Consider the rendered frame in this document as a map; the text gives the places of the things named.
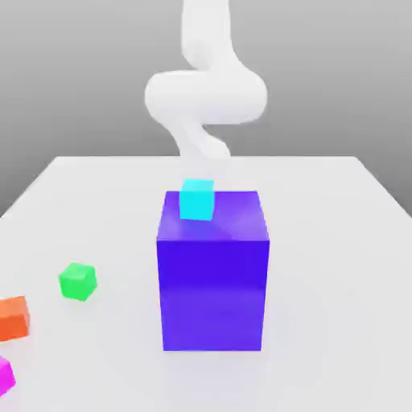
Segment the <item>small cyan cube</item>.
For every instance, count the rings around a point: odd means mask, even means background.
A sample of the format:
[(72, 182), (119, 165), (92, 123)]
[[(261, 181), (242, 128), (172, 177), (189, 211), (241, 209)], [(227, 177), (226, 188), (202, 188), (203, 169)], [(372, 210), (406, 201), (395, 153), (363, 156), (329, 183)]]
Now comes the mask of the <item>small cyan cube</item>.
[(214, 212), (214, 181), (185, 179), (179, 191), (179, 216), (183, 220), (210, 221)]

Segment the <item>small green cube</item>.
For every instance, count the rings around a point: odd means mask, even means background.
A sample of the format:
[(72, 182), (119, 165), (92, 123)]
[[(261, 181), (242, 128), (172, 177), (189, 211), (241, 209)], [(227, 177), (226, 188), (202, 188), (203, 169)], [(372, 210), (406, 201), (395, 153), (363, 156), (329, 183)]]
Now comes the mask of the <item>small green cube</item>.
[(59, 274), (59, 283), (65, 298), (84, 302), (97, 288), (96, 270), (93, 266), (73, 262)]

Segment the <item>small orange cube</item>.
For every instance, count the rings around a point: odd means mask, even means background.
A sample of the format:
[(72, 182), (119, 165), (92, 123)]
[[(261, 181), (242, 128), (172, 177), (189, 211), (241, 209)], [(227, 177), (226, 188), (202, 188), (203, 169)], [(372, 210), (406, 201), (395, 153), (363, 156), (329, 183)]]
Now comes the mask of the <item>small orange cube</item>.
[(0, 299), (0, 342), (29, 335), (30, 314), (24, 296)]

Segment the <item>small magenta cube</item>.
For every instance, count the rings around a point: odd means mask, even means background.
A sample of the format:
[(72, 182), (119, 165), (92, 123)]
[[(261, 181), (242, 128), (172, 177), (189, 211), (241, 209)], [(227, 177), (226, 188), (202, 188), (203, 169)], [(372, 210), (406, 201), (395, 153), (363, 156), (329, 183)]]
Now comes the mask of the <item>small magenta cube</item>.
[(15, 384), (16, 380), (10, 362), (0, 356), (0, 397), (12, 389)]

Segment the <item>large purple box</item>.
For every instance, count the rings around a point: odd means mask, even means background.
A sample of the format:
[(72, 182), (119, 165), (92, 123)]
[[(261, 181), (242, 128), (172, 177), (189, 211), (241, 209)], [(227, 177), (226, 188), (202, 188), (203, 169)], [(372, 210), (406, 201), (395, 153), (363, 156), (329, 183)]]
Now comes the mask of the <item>large purple box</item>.
[(164, 350), (260, 350), (270, 236), (258, 193), (217, 192), (202, 221), (181, 219), (168, 191), (156, 245)]

